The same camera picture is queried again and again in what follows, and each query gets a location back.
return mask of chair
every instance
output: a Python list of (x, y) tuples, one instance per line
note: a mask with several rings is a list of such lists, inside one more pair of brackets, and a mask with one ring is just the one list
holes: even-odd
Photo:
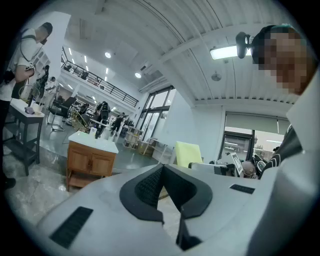
[(61, 131), (63, 132), (65, 129), (62, 128), (59, 124), (54, 123), (56, 116), (60, 116), (62, 118), (68, 118), (68, 110), (70, 106), (76, 101), (77, 99), (75, 97), (69, 97), (64, 103), (59, 104), (56, 101), (53, 103), (54, 107), (50, 107), (49, 111), (54, 114), (52, 122), (49, 122), (49, 115), (46, 118), (46, 123), (48, 125), (51, 125), (52, 131)]

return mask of desk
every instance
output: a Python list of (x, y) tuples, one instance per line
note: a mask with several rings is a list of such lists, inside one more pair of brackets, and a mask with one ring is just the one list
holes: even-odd
[[(13, 137), (4, 141), (6, 145), (14, 155), (23, 159), (25, 174), (29, 175), (28, 166), (36, 159), (37, 164), (40, 163), (40, 135), (42, 122), (45, 114), (27, 114), (25, 107), (28, 104), (21, 99), (13, 98), (10, 103), (9, 113), (14, 116), (14, 121), (5, 123), (5, 127), (13, 134)], [(20, 128), (21, 122), (24, 124), (23, 131)], [(30, 139), (30, 133), (28, 134), (28, 125), (38, 124), (37, 134), (35, 138)]]
[(105, 139), (77, 131), (69, 136), (66, 169), (66, 189), (69, 186), (83, 188), (103, 176), (111, 176), (117, 146)]

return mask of black pants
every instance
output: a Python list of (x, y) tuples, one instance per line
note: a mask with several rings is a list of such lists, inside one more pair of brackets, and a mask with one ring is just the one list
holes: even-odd
[(10, 101), (0, 100), (0, 132), (1, 132), (1, 145), (0, 145), (0, 167), (1, 167), (1, 179), (5, 178), (3, 171), (3, 157), (4, 157), (4, 141), (3, 130), (5, 127), (6, 117), (9, 111)]

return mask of glass wall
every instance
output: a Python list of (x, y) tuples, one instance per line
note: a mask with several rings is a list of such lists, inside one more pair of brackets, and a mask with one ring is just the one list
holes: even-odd
[(136, 128), (143, 131), (142, 141), (159, 137), (175, 93), (176, 89), (170, 86), (149, 95), (136, 125)]

